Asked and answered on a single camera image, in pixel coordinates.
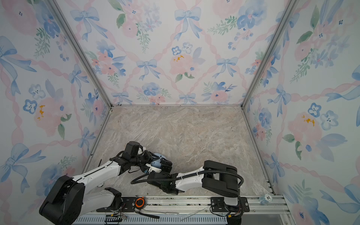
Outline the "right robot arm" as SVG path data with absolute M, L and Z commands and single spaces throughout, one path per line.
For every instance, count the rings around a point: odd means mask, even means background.
M 234 166 L 206 160 L 203 166 L 187 173 L 169 174 L 152 171 L 147 183 L 158 187 L 167 194 L 177 195 L 193 188 L 204 188 L 224 198 L 227 206 L 236 206 L 240 196 L 240 187 L 244 179 Z

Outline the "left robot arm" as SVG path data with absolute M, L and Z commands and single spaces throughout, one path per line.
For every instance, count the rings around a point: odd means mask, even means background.
M 118 212 L 123 207 L 120 191 L 112 187 L 94 194 L 89 191 L 131 167 L 148 169 L 159 158 L 140 143 L 131 141 L 124 151 L 103 165 L 74 177 L 60 177 L 40 206 L 39 214 L 55 225 L 71 225 L 79 216 L 101 208 Z

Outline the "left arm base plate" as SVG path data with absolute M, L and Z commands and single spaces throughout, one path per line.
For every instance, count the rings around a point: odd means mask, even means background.
M 116 213 L 135 212 L 136 197 L 121 197 L 115 199 L 109 207 L 97 209 L 96 212 Z

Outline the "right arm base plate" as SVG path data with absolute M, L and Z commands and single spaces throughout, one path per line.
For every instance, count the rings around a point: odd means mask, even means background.
M 221 213 L 250 212 L 246 197 L 211 197 L 211 211 Z

